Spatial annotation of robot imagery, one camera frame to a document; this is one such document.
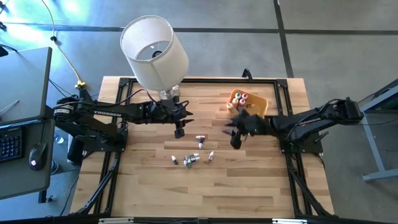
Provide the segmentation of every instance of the white lamp shade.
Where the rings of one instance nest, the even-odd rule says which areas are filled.
[[[139,58],[145,50],[156,51],[154,45],[168,44],[161,54]],[[173,28],[159,16],[142,16],[124,28],[120,45],[137,81],[150,90],[170,90],[188,72],[188,55]]]

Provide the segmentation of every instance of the lamp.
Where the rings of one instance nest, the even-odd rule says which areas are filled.
[[[180,93],[188,72],[188,55],[172,26],[159,16],[142,16],[124,28],[120,45],[137,81],[161,99]]]

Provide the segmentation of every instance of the orange tray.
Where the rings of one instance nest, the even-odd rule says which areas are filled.
[[[243,90],[232,91],[231,96],[229,96],[229,100],[227,103],[232,103],[232,100],[235,98],[236,93],[240,93],[241,95],[245,93],[248,95],[248,98],[246,99],[245,109],[250,115],[257,114],[259,116],[264,116],[267,113],[268,109],[267,99]],[[237,111],[234,110],[228,110],[228,112],[232,115],[236,115],[238,113]]]

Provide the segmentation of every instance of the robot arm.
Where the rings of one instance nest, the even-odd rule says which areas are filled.
[[[104,124],[93,117],[93,115],[104,115],[123,120],[134,124],[175,124],[175,137],[184,136],[183,127],[192,119],[184,119],[192,115],[185,107],[188,101],[178,103],[176,96],[172,100],[145,101],[142,103],[131,103],[122,105],[121,103],[104,103],[91,101],[70,96],[57,101],[54,108],[54,119],[57,126],[66,129],[73,137],[80,136],[85,131],[79,129],[89,129],[97,133],[101,139],[115,140],[122,133],[115,124]]]
[[[227,126],[237,131],[224,131],[231,135],[231,145],[241,147],[241,136],[272,135],[290,143],[306,140],[311,134],[336,124],[355,125],[363,118],[358,103],[350,100],[331,100],[320,108],[305,111],[292,116],[249,115],[246,110],[239,112]]]

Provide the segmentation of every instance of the lamp base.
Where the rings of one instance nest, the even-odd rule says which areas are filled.
[[[175,85],[170,90],[158,91],[157,94],[161,100],[171,100],[175,96],[180,96],[180,87]]]

